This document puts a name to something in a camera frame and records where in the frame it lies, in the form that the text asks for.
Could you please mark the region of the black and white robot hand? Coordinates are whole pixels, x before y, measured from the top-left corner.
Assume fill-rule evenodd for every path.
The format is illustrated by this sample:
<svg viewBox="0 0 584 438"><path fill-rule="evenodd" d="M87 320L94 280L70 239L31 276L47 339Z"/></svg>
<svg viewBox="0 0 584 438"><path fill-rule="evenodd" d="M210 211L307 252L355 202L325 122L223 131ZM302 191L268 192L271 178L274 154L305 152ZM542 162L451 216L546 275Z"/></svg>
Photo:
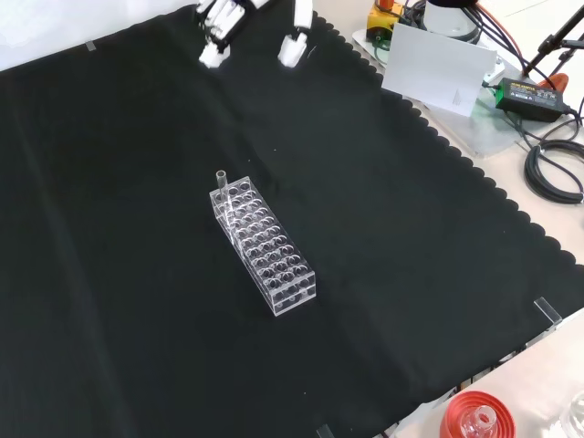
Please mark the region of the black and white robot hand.
<svg viewBox="0 0 584 438"><path fill-rule="evenodd" d="M246 19L270 4L271 1L196 1L193 14L206 41L199 62L207 68L219 68L229 58L230 44ZM295 68L304 56L313 12L312 1L294 2L294 30L284 36L277 56L285 68Z"/></svg>

